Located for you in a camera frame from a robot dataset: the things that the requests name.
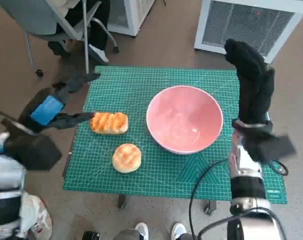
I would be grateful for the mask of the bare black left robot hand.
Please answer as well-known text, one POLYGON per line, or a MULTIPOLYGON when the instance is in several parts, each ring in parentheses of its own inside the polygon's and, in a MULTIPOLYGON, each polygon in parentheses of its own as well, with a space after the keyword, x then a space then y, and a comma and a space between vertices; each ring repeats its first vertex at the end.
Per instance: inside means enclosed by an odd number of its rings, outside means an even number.
POLYGON ((41 89, 26 105, 18 122, 35 133, 45 129, 69 129, 88 121, 94 112, 81 112, 69 115, 62 113, 71 94, 82 89, 83 85, 100 77, 99 73, 75 73, 65 81, 54 83, 51 87, 41 89))

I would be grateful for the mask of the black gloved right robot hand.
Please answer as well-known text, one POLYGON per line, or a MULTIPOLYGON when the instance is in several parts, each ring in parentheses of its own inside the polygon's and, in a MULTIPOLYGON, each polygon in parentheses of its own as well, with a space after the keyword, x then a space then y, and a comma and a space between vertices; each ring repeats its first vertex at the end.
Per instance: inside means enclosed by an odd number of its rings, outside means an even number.
POLYGON ((250 125, 266 124, 275 89, 275 69, 243 41, 229 38, 224 49, 225 59, 235 66, 239 81, 238 119, 250 125))

